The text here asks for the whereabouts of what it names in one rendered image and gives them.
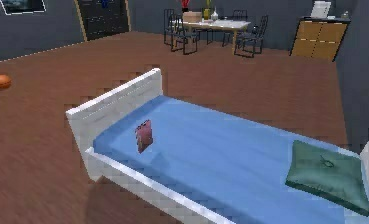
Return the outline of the yellow wooden cupboard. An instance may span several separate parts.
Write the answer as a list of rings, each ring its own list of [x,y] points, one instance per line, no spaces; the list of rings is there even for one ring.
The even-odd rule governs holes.
[[[289,55],[334,62],[350,23],[346,18],[301,17]]]

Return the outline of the white top dining table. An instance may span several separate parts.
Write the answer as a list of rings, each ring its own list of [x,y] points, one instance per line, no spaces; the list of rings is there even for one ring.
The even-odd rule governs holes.
[[[232,39],[232,52],[235,52],[235,45],[238,32],[241,30],[246,30],[248,28],[249,22],[247,21],[235,21],[235,20],[216,20],[211,22],[184,22],[183,26],[189,29],[193,28],[203,28],[203,29],[213,29],[213,30],[223,30],[233,33]]]

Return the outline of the dark door with wooden frame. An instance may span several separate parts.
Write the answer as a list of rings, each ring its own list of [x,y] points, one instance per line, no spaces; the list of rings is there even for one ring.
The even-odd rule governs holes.
[[[129,32],[128,0],[74,0],[85,41]]]

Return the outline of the tan cardboard box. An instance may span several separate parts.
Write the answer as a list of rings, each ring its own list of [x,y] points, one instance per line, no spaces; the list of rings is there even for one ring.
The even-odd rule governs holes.
[[[199,23],[202,21],[202,13],[194,11],[184,12],[183,21],[188,23]]]

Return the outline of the white bed with blue mattress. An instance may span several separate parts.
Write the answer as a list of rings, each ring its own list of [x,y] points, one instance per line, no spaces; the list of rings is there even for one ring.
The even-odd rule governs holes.
[[[285,184],[299,140],[359,158],[369,199],[369,141],[356,154],[167,97],[158,68],[66,116],[92,180],[106,177],[182,224],[369,224]],[[139,153],[135,129],[146,120],[153,143]]]

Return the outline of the white framed picture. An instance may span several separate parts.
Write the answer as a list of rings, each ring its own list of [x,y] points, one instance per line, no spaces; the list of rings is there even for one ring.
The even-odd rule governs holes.
[[[43,13],[46,11],[44,0],[0,0],[6,15]]]

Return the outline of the yellow bottle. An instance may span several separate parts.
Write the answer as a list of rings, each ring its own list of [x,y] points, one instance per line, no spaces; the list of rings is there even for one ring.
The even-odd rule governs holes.
[[[211,8],[211,1],[212,0],[205,0],[206,1],[206,5],[205,8],[203,9],[203,18],[204,20],[208,20],[210,18],[210,8]]]

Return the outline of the green pillow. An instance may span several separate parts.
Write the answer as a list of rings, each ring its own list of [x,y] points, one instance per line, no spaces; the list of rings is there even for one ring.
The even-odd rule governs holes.
[[[285,184],[369,216],[359,158],[295,140]]]

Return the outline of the pink notepad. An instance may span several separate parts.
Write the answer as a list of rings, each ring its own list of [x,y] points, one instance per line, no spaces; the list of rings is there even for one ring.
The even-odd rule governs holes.
[[[137,151],[142,153],[153,143],[151,121],[146,120],[135,129]]]

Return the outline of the orange basketball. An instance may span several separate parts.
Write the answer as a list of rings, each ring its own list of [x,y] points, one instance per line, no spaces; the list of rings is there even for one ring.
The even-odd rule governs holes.
[[[12,79],[5,74],[0,74],[0,89],[7,89],[12,85]]]

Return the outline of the black metal chair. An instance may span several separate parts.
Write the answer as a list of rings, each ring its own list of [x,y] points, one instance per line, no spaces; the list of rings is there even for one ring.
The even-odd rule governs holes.
[[[185,29],[182,15],[177,14],[173,9],[164,10],[164,44],[171,48],[176,48],[177,43],[184,38]]]
[[[226,19],[230,20],[238,20],[238,21],[246,21],[248,19],[247,10],[235,9],[231,16],[226,17]],[[222,46],[226,46],[230,41],[231,33],[225,32],[223,35],[223,43]]]
[[[169,17],[170,25],[170,50],[182,51],[184,55],[190,55],[198,51],[198,35],[184,27],[182,16],[172,14]]]
[[[245,58],[253,58],[261,54],[264,35],[268,25],[269,16],[263,15],[259,25],[255,25],[251,32],[242,32],[237,36],[234,54]]]

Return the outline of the white open laptop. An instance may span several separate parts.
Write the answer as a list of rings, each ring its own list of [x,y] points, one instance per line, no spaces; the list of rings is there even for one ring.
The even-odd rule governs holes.
[[[326,18],[330,7],[330,1],[315,1],[310,16],[312,18]]]

